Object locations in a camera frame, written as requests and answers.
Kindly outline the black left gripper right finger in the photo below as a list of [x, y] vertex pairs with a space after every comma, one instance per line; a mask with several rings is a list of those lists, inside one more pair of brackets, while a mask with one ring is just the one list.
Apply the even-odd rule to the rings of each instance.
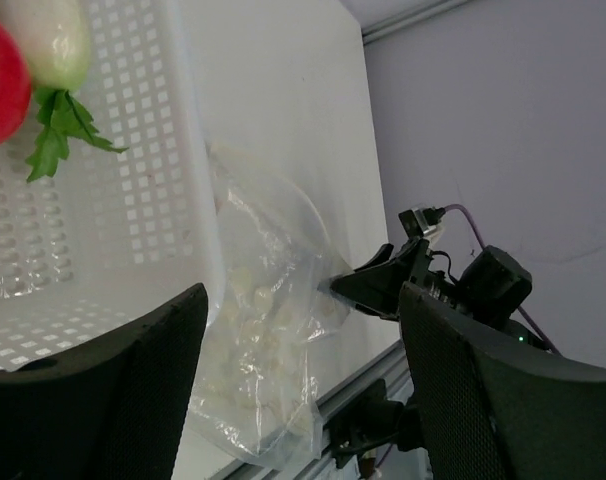
[[606, 479], [606, 368], [476, 322], [407, 283], [399, 317], [437, 479]]

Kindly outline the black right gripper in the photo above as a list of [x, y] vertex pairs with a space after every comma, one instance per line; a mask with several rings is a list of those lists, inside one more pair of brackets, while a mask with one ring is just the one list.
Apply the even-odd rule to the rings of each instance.
[[[383, 320], [397, 320], [402, 286], [412, 283], [448, 307], [466, 312], [458, 281], [451, 274], [452, 259], [442, 250], [432, 250], [423, 238], [411, 238], [393, 255], [384, 244], [372, 259], [353, 272], [332, 277], [329, 292], [351, 308]], [[447, 260], [446, 270], [430, 269], [436, 257]]]

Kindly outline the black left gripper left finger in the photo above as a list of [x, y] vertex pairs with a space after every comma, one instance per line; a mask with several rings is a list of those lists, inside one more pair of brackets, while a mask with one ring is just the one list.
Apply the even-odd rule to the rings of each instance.
[[0, 371], [0, 479], [169, 479], [208, 317], [196, 284], [64, 352]]

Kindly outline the clear zip top bag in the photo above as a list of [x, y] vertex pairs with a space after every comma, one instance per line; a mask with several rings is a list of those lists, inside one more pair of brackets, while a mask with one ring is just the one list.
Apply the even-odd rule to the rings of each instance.
[[309, 350], [347, 318], [328, 284], [348, 267], [295, 183], [222, 143], [207, 152], [225, 286], [203, 338], [189, 418], [236, 459], [281, 470], [321, 453]]

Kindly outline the red toy apple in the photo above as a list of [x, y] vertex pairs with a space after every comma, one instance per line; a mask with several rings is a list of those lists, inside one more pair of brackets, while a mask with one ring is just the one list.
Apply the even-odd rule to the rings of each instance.
[[24, 122], [31, 95], [27, 64], [14, 39], [0, 24], [0, 144]]

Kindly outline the white toy radish with leaves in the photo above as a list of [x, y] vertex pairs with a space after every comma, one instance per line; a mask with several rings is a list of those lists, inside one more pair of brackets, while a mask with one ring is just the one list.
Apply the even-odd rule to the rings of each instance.
[[74, 93], [85, 82], [91, 64], [89, 23], [79, 1], [0, 1], [0, 24], [16, 42], [32, 80], [41, 131], [25, 163], [26, 181], [52, 178], [70, 155], [71, 138], [96, 149], [123, 153], [102, 137], [94, 118]]

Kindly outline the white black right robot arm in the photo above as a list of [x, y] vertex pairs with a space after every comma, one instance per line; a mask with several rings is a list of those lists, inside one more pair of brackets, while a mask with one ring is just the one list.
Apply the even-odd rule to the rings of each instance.
[[413, 284], [446, 307], [543, 351], [552, 352], [542, 333], [511, 318], [532, 291], [531, 274], [507, 252], [485, 247], [458, 278], [431, 270], [437, 257], [425, 238], [413, 237], [395, 253], [383, 245], [374, 258], [347, 274], [327, 280], [321, 288], [348, 307], [369, 316], [397, 322], [401, 289]]

